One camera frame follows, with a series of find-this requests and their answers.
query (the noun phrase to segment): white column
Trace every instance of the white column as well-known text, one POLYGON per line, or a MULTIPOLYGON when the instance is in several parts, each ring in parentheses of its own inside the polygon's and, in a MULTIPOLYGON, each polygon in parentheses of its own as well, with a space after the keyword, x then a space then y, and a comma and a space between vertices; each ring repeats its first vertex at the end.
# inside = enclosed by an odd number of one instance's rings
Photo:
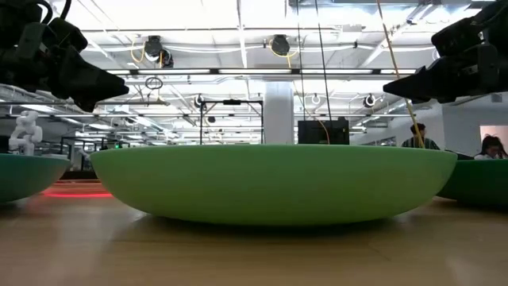
POLYGON ((266 144, 294 144, 294 97, 291 82, 269 82, 264 94, 266 144))

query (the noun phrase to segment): small white robot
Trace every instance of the small white robot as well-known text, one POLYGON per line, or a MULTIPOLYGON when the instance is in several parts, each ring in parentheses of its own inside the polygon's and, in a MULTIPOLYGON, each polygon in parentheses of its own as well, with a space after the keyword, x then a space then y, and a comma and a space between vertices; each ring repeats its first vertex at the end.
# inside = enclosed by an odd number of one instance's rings
POLYGON ((9 139, 10 153, 33 156, 35 143, 42 141, 42 128, 35 123, 38 117, 36 111, 23 111, 21 116, 16 118, 16 129, 9 139))

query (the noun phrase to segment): wooden table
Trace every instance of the wooden table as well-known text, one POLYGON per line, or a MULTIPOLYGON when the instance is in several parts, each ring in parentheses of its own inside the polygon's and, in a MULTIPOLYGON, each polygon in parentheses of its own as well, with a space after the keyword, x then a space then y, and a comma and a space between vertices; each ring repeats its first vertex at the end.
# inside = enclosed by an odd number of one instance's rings
POLYGON ((508 285, 508 214, 435 199, 378 222, 253 229, 40 195, 0 207, 0 285, 508 285))

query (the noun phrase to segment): woman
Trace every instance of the woman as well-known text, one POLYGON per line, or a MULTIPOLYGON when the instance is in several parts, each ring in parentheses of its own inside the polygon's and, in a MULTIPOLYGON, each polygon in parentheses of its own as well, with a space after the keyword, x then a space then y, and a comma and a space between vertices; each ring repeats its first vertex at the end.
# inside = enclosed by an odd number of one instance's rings
POLYGON ((492 159, 508 159, 508 154, 498 137, 487 135, 482 142, 482 152, 475 156, 475 160, 492 159))

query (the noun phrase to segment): green bowl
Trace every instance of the green bowl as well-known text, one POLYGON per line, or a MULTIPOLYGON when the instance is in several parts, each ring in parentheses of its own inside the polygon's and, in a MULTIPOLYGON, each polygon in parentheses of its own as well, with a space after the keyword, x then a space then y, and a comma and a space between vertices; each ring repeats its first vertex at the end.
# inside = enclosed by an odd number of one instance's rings
POLYGON ((0 154, 0 203, 23 199, 55 183, 68 160, 0 154))
POLYGON ((508 160, 458 161, 440 197, 475 205, 508 207, 508 160))
POLYGON ((104 186, 138 210, 257 226, 391 217, 435 196, 456 163, 447 152, 343 145, 112 149, 91 159, 104 186))

